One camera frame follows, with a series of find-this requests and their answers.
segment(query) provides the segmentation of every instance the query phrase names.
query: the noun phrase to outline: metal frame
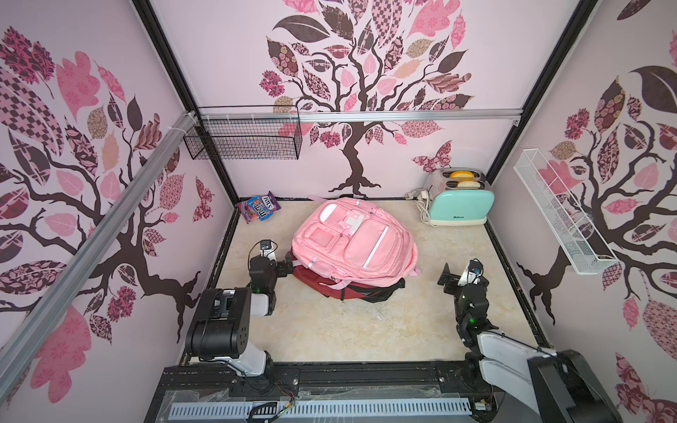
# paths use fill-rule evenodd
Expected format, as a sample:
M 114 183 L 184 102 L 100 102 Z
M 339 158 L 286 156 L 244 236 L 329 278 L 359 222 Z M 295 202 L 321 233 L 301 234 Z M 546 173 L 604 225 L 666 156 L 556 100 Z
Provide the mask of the metal frame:
M 0 403 L 12 391 L 24 369 L 30 365 L 42 344 L 59 324 L 61 316 L 89 279 L 127 219 L 139 206 L 148 188 L 183 140 L 183 132 L 195 125 L 193 113 L 179 117 L 173 128 L 159 143 L 147 163 L 120 198 L 106 213 L 101 223 L 73 256 L 68 266 L 28 317 L 21 323 L 0 353 Z

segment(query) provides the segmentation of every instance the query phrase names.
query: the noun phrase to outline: mint green toaster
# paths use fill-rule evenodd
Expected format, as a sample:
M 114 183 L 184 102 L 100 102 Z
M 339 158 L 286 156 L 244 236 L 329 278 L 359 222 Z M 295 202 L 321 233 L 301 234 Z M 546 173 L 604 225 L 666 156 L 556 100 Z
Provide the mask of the mint green toaster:
M 470 171 L 472 179 L 451 179 L 455 171 Z M 457 187 L 461 181 L 476 181 L 478 187 Z M 477 169 L 452 167 L 437 169 L 428 175 L 424 188 L 431 199 L 430 221 L 433 225 L 482 225 L 494 204 L 494 193 L 484 174 Z

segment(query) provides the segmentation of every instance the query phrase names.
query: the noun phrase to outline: floor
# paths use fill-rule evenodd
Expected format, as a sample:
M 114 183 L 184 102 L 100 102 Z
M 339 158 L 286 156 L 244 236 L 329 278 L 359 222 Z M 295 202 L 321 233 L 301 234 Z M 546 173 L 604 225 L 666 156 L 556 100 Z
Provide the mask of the floor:
M 270 316 L 252 317 L 249 342 L 274 361 L 428 361 L 463 360 L 468 351 L 456 333 L 454 297 L 437 285 L 444 263 L 460 274 L 470 259 L 484 264 L 489 280 L 489 319 L 510 336 L 536 345 L 496 251 L 482 225 L 429 227 L 411 201 L 376 201 L 414 234 L 422 275 L 381 303 L 326 298 L 293 275 L 278 279 L 277 305 Z M 289 251 L 294 232 L 320 205 L 280 202 L 266 221 L 243 217 L 221 272 L 218 288 L 249 283 L 247 252 L 262 239 L 279 245 L 278 260 Z

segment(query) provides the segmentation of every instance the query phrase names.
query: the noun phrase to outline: black wire basket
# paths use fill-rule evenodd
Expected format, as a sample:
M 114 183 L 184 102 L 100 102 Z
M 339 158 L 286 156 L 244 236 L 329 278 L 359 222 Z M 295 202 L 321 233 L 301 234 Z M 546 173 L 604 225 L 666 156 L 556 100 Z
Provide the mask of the black wire basket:
M 302 137 L 296 106 L 219 106 L 200 109 L 209 109 L 210 113 L 218 114 L 203 114 L 202 126 L 191 128 L 183 136 L 193 159 L 209 159 L 210 150 L 220 159 L 299 159 Z

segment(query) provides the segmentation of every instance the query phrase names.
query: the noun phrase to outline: wall shelf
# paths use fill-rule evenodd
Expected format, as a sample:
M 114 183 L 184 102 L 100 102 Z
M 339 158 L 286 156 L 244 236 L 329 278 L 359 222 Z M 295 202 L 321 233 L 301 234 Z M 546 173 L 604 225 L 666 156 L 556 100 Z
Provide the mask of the wall shelf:
M 619 261 L 592 219 L 583 212 L 577 197 L 537 148 L 522 151 L 515 171 L 576 273 L 596 275 Z

